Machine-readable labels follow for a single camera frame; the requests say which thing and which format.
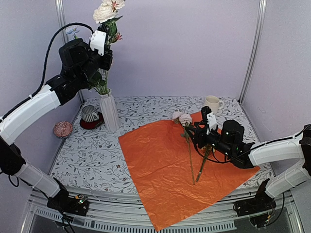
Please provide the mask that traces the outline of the small blue flower stem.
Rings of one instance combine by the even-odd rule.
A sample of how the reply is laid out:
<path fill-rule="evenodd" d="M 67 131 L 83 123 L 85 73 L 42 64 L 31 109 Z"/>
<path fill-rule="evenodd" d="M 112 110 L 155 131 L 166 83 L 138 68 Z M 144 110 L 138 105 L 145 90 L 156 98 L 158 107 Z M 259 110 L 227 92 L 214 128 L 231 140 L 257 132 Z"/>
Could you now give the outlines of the small blue flower stem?
<path fill-rule="evenodd" d="M 78 26 L 70 26 L 70 27 L 67 27 L 65 29 L 65 33 L 67 35 L 72 36 L 73 39 L 78 38 L 77 34 L 79 33 L 79 31 L 80 31 L 80 29 L 78 28 Z"/>

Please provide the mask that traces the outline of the aluminium front rail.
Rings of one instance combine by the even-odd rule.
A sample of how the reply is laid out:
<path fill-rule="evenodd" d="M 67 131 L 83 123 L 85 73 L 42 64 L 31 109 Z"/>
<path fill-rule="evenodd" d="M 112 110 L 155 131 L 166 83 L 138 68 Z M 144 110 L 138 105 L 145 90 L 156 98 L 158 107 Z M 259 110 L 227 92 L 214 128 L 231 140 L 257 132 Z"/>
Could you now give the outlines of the aluminium front rail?
<path fill-rule="evenodd" d="M 35 233 L 302 233 L 304 228 L 290 192 L 256 211 L 255 188 L 237 189 L 208 205 L 207 199 L 179 199 L 177 195 L 146 201 L 132 193 L 70 189 L 87 197 L 85 216 L 61 214 L 33 191 L 28 201 L 29 225 Z"/>

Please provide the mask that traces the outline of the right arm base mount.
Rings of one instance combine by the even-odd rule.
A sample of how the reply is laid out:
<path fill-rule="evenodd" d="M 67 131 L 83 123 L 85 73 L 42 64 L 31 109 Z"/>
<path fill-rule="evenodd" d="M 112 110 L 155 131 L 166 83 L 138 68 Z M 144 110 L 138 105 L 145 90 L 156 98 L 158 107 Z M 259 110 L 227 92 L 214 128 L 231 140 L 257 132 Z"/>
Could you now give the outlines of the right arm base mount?
<path fill-rule="evenodd" d="M 265 193 L 269 180 L 270 179 L 266 179 L 262 182 L 253 198 L 236 201 L 233 205 L 233 210 L 238 216 L 246 216 L 272 210 L 271 214 L 266 213 L 261 216 L 253 216 L 250 218 L 251 224 L 256 228 L 264 228 L 268 226 L 272 214 L 276 208 L 275 199 L 269 197 Z"/>

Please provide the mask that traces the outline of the orange tissue paper sheet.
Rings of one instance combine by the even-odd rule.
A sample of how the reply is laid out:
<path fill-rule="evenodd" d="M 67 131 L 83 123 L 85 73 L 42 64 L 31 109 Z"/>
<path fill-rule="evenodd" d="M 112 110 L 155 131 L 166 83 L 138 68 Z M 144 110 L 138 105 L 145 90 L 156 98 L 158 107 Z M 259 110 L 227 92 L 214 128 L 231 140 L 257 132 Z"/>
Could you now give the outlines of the orange tissue paper sheet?
<path fill-rule="evenodd" d="M 146 124 L 119 137 L 131 178 L 155 230 L 178 223 L 220 201 L 254 176 L 259 168 L 240 169 L 206 161 L 192 184 L 188 144 L 172 120 Z M 203 158 L 191 145 L 196 181 Z"/>

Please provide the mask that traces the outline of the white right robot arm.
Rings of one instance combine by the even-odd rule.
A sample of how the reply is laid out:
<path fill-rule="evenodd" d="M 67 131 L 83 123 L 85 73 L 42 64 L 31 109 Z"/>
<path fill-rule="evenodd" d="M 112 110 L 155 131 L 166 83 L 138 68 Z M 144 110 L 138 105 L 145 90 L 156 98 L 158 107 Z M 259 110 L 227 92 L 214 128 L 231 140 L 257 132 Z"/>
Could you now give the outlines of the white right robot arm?
<path fill-rule="evenodd" d="M 227 158 L 226 163 L 232 163 L 240 169 L 298 159 L 296 164 L 260 185 L 251 202 L 256 212 L 261 212 L 279 194 L 311 178 L 310 125 L 305 125 L 302 131 L 294 135 L 261 143 L 244 143 L 244 127 L 235 120 L 225 121 L 220 133 L 217 130 L 204 120 L 186 128 L 196 150 L 211 146 Z"/>

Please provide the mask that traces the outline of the white rose flower stem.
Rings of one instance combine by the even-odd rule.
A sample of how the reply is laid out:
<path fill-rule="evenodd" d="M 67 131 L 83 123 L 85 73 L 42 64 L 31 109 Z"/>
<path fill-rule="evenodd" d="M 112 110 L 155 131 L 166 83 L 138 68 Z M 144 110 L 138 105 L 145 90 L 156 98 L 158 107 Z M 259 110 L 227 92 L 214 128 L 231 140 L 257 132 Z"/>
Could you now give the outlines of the white rose flower stem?
<path fill-rule="evenodd" d="M 122 35 L 117 28 L 117 21 L 121 19 L 119 11 L 125 6 L 124 0 L 103 0 L 100 6 L 94 10 L 93 19 L 100 26 L 105 24 L 108 28 L 105 52 L 112 55 L 111 45 L 122 40 Z M 109 72 L 111 65 L 104 65 L 103 70 Z"/>

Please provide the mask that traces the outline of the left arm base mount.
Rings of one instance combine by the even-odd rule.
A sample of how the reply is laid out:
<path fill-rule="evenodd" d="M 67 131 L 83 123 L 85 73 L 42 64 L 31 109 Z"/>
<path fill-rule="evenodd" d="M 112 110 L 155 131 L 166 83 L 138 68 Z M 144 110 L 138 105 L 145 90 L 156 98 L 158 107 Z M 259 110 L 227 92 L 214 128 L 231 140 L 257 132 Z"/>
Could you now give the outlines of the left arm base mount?
<path fill-rule="evenodd" d="M 69 192 L 63 186 L 60 191 L 53 197 L 49 197 L 47 207 L 57 210 L 60 213 L 69 213 L 79 216 L 86 216 L 89 208 L 89 201 L 84 195 L 70 197 Z"/>

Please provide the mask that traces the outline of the yellow small flower sprig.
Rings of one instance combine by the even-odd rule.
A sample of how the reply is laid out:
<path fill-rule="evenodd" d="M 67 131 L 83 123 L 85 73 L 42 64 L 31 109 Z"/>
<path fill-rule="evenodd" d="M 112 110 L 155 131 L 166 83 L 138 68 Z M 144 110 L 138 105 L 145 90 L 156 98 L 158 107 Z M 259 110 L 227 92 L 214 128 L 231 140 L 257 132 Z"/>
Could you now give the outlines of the yellow small flower sprig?
<path fill-rule="evenodd" d="M 200 177 L 201 177 L 201 175 L 202 175 L 202 172 L 203 172 L 205 163 L 206 163 L 206 161 L 207 161 L 206 158 L 208 158 L 208 157 L 209 157 L 209 154 L 210 154 L 211 152 L 213 152 L 212 146 L 207 145 L 207 146 L 203 147 L 203 152 L 204 152 L 204 159 L 203 159 L 203 161 L 202 161 L 200 170 L 199 170 L 199 172 L 198 172 L 198 175 L 197 175 L 197 178 L 196 178 L 196 182 L 199 182 L 199 180 L 200 180 Z"/>

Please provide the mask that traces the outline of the white ribbed ceramic vase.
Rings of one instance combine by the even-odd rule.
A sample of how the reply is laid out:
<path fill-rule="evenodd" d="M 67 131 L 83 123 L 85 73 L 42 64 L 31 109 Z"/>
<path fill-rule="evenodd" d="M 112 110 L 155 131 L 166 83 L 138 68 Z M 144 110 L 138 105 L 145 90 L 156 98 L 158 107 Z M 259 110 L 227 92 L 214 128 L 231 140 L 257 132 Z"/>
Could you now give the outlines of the white ribbed ceramic vase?
<path fill-rule="evenodd" d="M 117 131 L 120 128 L 120 122 L 115 99 L 110 88 L 107 94 L 100 95 L 99 104 L 106 128 L 111 132 Z"/>

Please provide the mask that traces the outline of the striped black white cup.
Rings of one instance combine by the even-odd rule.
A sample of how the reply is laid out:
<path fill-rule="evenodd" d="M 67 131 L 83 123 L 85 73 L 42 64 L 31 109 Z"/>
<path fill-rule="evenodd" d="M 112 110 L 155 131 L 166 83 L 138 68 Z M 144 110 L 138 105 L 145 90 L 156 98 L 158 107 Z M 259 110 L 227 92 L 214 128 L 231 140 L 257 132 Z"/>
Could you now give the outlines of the striped black white cup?
<path fill-rule="evenodd" d="M 91 123 L 99 120 L 99 114 L 93 105 L 87 105 L 81 110 L 82 120 L 87 123 Z"/>

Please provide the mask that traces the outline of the cream ceramic mug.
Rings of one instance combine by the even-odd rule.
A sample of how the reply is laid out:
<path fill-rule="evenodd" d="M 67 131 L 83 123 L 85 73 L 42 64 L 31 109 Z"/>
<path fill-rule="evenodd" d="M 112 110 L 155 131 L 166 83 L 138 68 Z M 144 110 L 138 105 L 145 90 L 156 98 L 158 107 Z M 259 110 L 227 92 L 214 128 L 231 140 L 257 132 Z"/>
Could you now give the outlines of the cream ceramic mug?
<path fill-rule="evenodd" d="M 216 114 L 224 107 L 224 102 L 216 96 L 206 96 L 204 106 L 208 106 Z"/>

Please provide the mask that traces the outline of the dark red saucer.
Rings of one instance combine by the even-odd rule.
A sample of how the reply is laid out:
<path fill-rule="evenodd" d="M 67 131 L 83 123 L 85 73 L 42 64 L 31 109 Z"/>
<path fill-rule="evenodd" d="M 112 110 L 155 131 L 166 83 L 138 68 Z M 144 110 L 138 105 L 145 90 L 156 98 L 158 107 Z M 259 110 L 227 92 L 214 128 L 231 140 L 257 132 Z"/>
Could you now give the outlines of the dark red saucer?
<path fill-rule="evenodd" d="M 104 123 L 104 117 L 101 112 L 99 112 L 98 114 L 99 114 L 99 120 L 96 120 L 93 122 L 86 122 L 83 119 L 81 119 L 79 122 L 80 126 L 85 130 L 93 130 L 101 126 Z"/>

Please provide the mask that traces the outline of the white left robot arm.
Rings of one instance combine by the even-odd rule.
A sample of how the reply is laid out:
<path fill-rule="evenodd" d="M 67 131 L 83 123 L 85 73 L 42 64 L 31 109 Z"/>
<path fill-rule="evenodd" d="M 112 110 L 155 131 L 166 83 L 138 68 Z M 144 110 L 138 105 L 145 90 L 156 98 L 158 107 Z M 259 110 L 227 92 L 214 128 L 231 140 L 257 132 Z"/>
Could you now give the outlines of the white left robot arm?
<path fill-rule="evenodd" d="M 62 69 L 59 75 L 46 81 L 39 92 L 10 113 L 0 123 L 0 170 L 16 176 L 53 198 L 62 211 L 72 207 L 65 188 L 55 179 L 31 165 L 14 145 L 16 139 L 48 112 L 73 99 L 77 92 L 89 87 L 98 69 L 109 69 L 112 50 L 103 42 L 85 43 L 75 39 L 59 49 Z"/>

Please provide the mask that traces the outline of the right aluminium frame post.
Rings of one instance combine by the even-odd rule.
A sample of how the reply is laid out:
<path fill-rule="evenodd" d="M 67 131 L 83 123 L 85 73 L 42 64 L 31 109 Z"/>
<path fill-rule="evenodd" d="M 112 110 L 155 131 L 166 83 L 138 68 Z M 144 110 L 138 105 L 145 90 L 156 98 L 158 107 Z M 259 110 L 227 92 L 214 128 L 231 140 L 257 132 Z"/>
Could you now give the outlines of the right aluminium frame post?
<path fill-rule="evenodd" d="M 250 85 L 253 69 L 255 66 L 256 56 L 257 56 L 257 52 L 259 49 L 260 38 L 262 35 L 262 31 L 263 31 L 266 6 L 267 6 L 267 0 L 259 1 L 259 9 L 258 9 L 258 14 L 257 14 L 257 21 L 256 21 L 256 26 L 255 26 L 253 44 L 252 44 L 251 53 L 250 53 L 250 57 L 249 57 L 249 61 L 248 61 L 247 69 L 246 69 L 246 74 L 245 74 L 244 81 L 242 84 L 242 89 L 240 91 L 239 100 L 238 100 L 240 105 L 243 105 L 246 99 L 247 90 Z"/>

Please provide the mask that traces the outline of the pink patterned ball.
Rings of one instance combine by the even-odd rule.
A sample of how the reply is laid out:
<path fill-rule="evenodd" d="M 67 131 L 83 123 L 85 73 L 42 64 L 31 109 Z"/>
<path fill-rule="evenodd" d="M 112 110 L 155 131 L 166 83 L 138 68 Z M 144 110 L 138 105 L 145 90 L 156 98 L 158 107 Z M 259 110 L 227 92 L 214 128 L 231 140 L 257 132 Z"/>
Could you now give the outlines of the pink patterned ball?
<path fill-rule="evenodd" d="M 55 124 L 53 133 L 58 138 L 68 138 L 72 133 L 73 126 L 67 121 L 61 121 Z"/>

